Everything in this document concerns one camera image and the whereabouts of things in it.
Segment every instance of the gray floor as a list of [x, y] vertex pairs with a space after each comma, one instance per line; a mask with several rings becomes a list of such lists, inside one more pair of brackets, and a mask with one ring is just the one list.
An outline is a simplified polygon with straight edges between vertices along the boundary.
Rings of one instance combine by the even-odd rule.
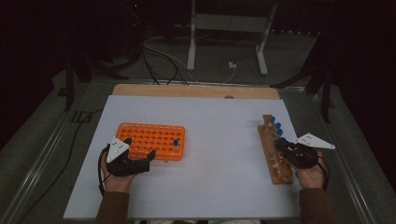
[[[193, 72], [188, 73], [181, 63], [177, 65], [191, 85], [267, 87], [298, 74], [315, 44], [315, 38], [309, 35], [270, 35], [264, 50], [269, 75], [262, 77], [254, 54], [254, 45], [259, 40], [252, 35], [228, 45], [198, 46]], [[187, 37], [169, 41], [154, 36], [146, 43], [150, 48], [170, 54], [184, 64], [187, 62]], [[148, 56], [148, 61], [154, 71], [164, 77], [171, 77], [175, 73], [173, 65], [163, 59]], [[237, 66], [233, 78], [224, 83], [232, 75], [228, 62], [236, 62]], [[130, 78], [123, 83], [152, 84], [148, 70], [141, 62], [121, 74]], [[159, 79], [166, 83], [166, 78]], [[337, 87], [332, 86], [331, 123], [326, 124], [318, 114], [320, 95], [306, 95], [302, 91], [307, 80], [298, 81], [279, 90], [279, 93], [289, 110], [297, 135], [311, 132], [337, 146], [335, 151], [325, 151], [332, 175], [327, 193], [336, 223], [396, 223], [395, 193]], [[58, 90], [64, 87], [64, 73], [56, 76], [54, 83], [56, 88], [53, 93], [0, 152], [0, 215], [13, 220], [9, 223], [16, 222], [18, 216], [24, 214], [43, 195], [60, 173], [78, 128], [78, 124], [70, 122], [74, 112], [103, 108], [107, 96], [121, 82], [104, 75], [95, 75], [91, 83], [76, 81], [77, 100], [68, 113], [64, 112], [65, 99], [56, 96]], [[177, 81], [171, 84], [181, 85]], [[90, 123], [80, 126], [71, 161], [56, 184], [22, 223], [92, 223], [92, 220], [65, 220], [63, 214], [99, 118], [100, 113], [95, 114]], [[41, 161], [47, 159], [48, 162], [43, 167], [32, 169], [37, 167], [37, 158]], [[28, 180], [30, 188], [23, 185], [23, 180]], [[299, 223], [299, 220], [267, 220], [267, 223]]]

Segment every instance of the orange test tube rack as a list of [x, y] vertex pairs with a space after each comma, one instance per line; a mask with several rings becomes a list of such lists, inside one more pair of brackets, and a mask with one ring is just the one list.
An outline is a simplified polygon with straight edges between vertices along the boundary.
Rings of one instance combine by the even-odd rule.
[[132, 138], [129, 159], [145, 159], [153, 149], [155, 160], [180, 161], [184, 151], [185, 128], [176, 125], [129, 123], [120, 124], [117, 138]]

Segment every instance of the metal stand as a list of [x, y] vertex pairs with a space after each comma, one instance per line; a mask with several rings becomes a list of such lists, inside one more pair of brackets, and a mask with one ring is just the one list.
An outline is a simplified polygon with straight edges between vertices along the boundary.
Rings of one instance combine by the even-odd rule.
[[[191, 4], [191, 36], [190, 36], [190, 49], [189, 49], [189, 59], [187, 60], [187, 69], [189, 71], [194, 70], [195, 64], [195, 29], [212, 29], [212, 30], [226, 30], [226, 31], [243, 31], [243, 32], [252, 32], [252, 33], [262, 33], [262, 42], [256, 46], [256, 54], [257, 60], [259, 62], [260, 74], [262, 76], [268, 75], [267, 66], [265, 64], [264, 56], [262, 54], [265, 43], [267, 41], [268, 35], [271, 31], [271, 25], [273, 18], [276, 13], [277, 4], [274, 4], [271, 8], [271, 11], [268, 17], [265, 18], [253, 18], [253, 17], [241, 17], [241, 16], [221, 16], [221, 15], [208, 15], [208, 14], [197, 14], [195, 11], [195, 0], [192, 0]], [[214, 22], [222, 22], [228, 20], [227, 18], [235, 18], [237, 24], [235, 26], [231, 26], [229, 22], [228, 25], [225, 25], [226, 28], [221, 27], [221, 25], [214, 25]], [[213, 21], [212, 24], [206, 25], [205, 21]]]

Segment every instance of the white board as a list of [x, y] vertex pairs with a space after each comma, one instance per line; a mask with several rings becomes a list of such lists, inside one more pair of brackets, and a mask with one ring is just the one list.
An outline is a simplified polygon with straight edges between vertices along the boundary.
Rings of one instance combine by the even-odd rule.
[[152, 161], [131, 187], [128, 217], [136, 219], [243, 219], [298, 217], [296, 179], [273, 185], [257, 127], [262, 115], [296, 134], [282, 100], [109, 96], [64, 218], [95, 218], [100, 151], [120, 123], [156, 123], [186, 128], [181, 161]]

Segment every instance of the wooden strip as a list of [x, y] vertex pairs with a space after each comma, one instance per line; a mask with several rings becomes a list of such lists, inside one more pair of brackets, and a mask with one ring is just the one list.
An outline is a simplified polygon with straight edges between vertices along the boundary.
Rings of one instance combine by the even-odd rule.
[[273, 88], [253, 87], [213, 87], [213, 86], [174, 86], [118, 84], [113, 95], [168, 96], [168, 97], [205, 97], [235, 99], [279, 99]]

